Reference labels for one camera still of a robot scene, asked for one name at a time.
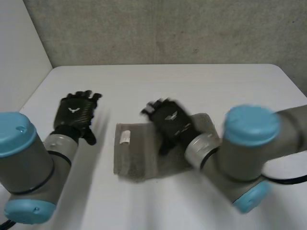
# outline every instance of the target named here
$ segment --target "white table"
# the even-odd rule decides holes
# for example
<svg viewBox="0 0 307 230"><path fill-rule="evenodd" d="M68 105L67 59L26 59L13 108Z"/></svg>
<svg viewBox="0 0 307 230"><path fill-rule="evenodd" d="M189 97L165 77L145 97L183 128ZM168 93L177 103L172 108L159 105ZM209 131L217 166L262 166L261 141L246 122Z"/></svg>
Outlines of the white table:
<svg viewBox="0 0 307 230"><path fill-rule="evenodd" d="M59 67L50 72L21 113L42 139L52 131L62 97L100 92L93 123L98 144L81 142L61 201L44 230L247 230L307 229L307 183L274 185L260 206L241 215L202 176L186 172L142 184L113 174L116 123L146 122L147 102L178 99L191 114L208 113L221 135L225 113L238 104L282 110L307 98L274 65L133 65ZM307 174L307 154L269 162L267 174ZM25 229L16 225L15 229Z"/></svg>

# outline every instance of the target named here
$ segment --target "white logo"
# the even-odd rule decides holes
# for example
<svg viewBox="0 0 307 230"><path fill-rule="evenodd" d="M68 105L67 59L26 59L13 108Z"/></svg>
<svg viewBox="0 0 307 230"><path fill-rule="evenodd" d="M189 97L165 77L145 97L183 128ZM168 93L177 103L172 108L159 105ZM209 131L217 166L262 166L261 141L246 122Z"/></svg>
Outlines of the white logo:
<svg viewBox="0 0 307 230"><path fill-rule="evenodd" d="M177 117L177 111L173 113L171 116L167 116L165 120L174 120Z"/></svg>
<svg viewBox="0 0 307 230"><path fill-rule="evenodd" d="M77 112L79 109L80 109L80 108L77 108L77 109L68 108L68 110L71 111L72 113Z"/></svg>

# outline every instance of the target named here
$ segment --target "white wall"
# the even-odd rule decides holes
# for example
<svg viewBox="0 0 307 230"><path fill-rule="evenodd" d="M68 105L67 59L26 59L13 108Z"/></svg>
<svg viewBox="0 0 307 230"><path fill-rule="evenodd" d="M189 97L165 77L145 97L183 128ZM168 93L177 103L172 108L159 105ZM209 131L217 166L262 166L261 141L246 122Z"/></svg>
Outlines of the white wall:
<svg viewBox="0 0 307 230"><path fill-rule="evenodd" d="M18 111L52 70L22 0L0 0L0 112Z"/></svg>

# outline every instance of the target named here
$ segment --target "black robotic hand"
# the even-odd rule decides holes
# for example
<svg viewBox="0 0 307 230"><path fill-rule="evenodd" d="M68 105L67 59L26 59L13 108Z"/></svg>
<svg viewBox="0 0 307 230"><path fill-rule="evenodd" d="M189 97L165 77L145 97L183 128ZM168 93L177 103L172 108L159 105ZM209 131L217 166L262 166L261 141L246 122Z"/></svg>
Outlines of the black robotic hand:
<svg viewBox="0 0 307 230"><path fill-rule="evenodd" d="M164 137L161 154L167 154L177 144L186 149L189 143L201 134L196 130L192 119L175 101L166 99L148 103L141 113L148 115L149 120Z"/></svg>
<svg viewBox="0 0 307 230"><path fill-rule="evenodd" d="M96 138L90 129L97 101L102 97L95 93L90 98L92 91L69 93L60 102L56 118L54 120L53 133L64 134L74 140L83 138L90 145L96 143Z"/></svg>

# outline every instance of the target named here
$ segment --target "tag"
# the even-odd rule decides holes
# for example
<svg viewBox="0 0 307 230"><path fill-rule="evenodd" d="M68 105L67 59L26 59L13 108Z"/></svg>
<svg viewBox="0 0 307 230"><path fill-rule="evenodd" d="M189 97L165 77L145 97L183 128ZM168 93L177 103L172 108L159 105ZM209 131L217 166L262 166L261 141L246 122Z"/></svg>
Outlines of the tag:
<svg viewBox="0 0 307 230"><path fill-rule="evenodd" d="M130 144L130 130L125 130L121 133L119 144L122 143Z"/></svg>

